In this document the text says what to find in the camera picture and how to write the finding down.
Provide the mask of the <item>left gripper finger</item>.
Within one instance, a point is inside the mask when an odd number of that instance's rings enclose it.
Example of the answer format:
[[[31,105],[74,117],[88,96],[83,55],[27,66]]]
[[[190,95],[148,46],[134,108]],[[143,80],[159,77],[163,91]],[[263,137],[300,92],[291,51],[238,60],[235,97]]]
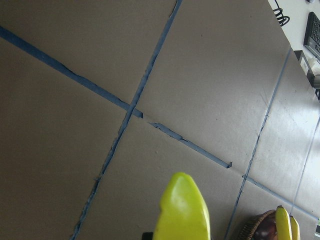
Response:
[[[143,232],[141,236],[141,240],[152,240],[153,232]]]

